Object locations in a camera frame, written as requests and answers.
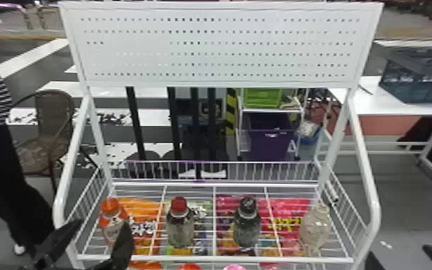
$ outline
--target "wicker chair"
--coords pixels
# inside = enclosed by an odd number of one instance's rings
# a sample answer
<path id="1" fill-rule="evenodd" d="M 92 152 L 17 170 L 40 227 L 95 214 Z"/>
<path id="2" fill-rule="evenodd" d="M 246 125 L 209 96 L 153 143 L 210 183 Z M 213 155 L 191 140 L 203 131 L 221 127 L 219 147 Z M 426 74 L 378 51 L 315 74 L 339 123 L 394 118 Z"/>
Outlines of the wicker chair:
<path id="1" fill-rule="evenodd" d="M 70 144 L 75 105 L 72 97 L 61 90 L 42 90 L 22 98 L 13 107 L 33 98 L 35 100 L 38 136 L 17 145 L 17 154 L 24 174 L 50 177 L 54 194 L 57 192 L 54 165 L 63 157 Z M 97 164 L 81 148 L 79 151 L 94 166 Z"/>

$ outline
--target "orange package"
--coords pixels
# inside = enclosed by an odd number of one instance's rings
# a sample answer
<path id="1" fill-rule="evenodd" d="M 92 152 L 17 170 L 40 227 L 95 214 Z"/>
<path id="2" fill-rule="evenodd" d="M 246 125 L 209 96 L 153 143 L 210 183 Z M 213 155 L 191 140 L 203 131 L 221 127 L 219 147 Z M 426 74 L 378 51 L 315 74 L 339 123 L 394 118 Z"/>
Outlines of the orange package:
<path id="1" fill-rule="evenodd" d="M 159 202 L 131 197 L 118 198 L 119 205 L 127 212 L 134 239 L 134 255 L 149 255 L 152 238 L 154 244 L 151 255 L 159 254 L 161 245 L 161 217 L 157 220 Z M 159 270 L 161 264 L 155 261 L 131 261 L 129 267 L 139 270 Z"/>

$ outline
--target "white table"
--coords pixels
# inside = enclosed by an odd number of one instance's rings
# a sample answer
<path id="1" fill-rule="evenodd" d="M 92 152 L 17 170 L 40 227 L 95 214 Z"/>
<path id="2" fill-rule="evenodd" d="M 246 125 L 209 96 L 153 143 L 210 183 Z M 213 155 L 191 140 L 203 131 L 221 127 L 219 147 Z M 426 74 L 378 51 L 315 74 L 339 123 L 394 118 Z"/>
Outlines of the white table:
<path id="1" fill-rule="evenodd" d="M 383 90 L 378 83 L 380 76 L 365 76 L 360 80 L 360 89 L 354 98 L 354 107 L 356 113 L 361 116 L 432 116 L 432 103 L 406 104 Z M 343 103 L 347 94 L 347 89 L 331 88 L 330 93 L 340 102 Z M 396 141 L 372 141 L 367 145 L 381 144 L 382 146 L 402 146 L 390 147 L 379 151 L 368 151 L 369 154 L 420 154 L 419 160 L 432 171 L 432 162 L 428 159 L 428 153 L 432 149 L 432 135 L 427 142 L 396 142 Z M 425 145 L 422 151 L 411 150 L 412 146 Z"/>

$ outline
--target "black pants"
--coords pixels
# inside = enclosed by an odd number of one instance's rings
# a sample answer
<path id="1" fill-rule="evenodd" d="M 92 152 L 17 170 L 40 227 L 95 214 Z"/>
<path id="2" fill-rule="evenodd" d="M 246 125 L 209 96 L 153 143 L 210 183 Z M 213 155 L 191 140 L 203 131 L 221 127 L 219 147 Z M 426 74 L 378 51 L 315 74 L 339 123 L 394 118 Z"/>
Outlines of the black pants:
<path id="1" fill-rule="evenodd" d="M 0 218 L 14 241 L 32 252 L 54 230 L 52 209 L 25 182 L 7 125 L 0 126 Z"/>

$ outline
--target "green crate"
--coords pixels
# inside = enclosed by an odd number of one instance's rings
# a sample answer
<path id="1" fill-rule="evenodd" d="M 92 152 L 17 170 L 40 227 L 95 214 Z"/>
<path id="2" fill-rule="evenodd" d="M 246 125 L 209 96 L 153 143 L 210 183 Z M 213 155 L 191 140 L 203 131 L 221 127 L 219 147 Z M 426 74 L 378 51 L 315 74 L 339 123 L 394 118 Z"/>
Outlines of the green crate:
<path id="1" fill-rule="evenodd" d="M 245 107 L 248 108 L 278 108 L 283 89 L 245 88 Z"/>

